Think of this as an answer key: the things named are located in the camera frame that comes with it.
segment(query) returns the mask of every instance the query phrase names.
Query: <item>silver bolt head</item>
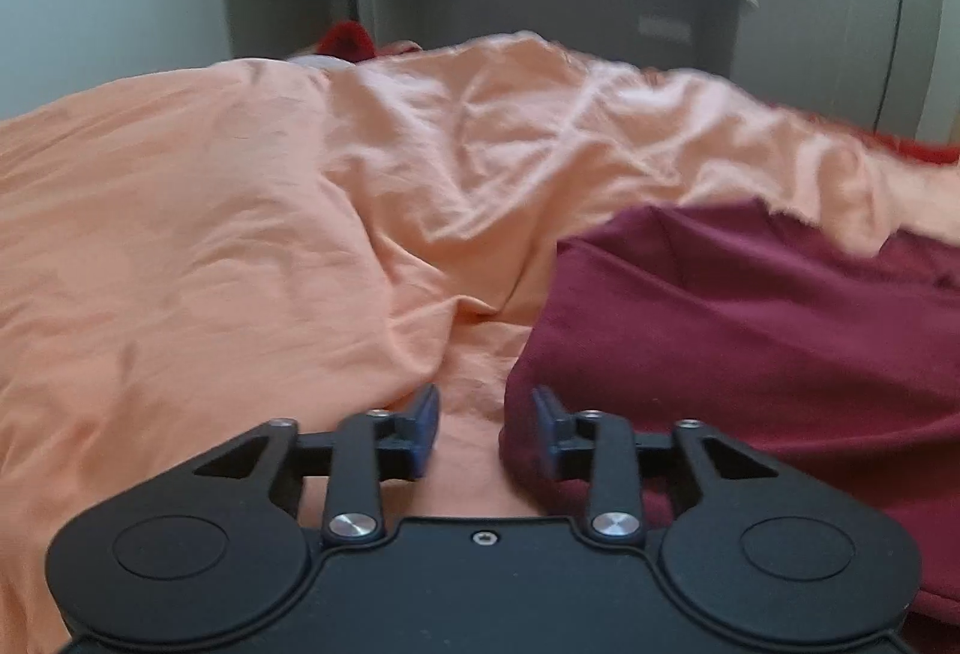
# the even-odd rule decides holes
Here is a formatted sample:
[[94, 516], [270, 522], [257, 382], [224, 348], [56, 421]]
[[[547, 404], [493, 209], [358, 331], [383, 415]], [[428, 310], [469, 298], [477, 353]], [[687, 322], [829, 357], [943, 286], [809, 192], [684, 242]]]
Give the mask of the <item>silver bolt head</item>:
[[335, 515], [328, 527], [341, 538], [366, 538], [376, 529], [376, 519], [365, 513], [342, 513]]
[[629, 513], [601, 513], [591, 522], [593, 528], [608, 538], [625, 538], [640, 529], [640, 522]]
[[474, 532], [473, 533], [473, 542], [477, 545], [496, 545], [496, 542], [500, 539], [496, 532], [488, 532], [484, 530], [483, 532]]

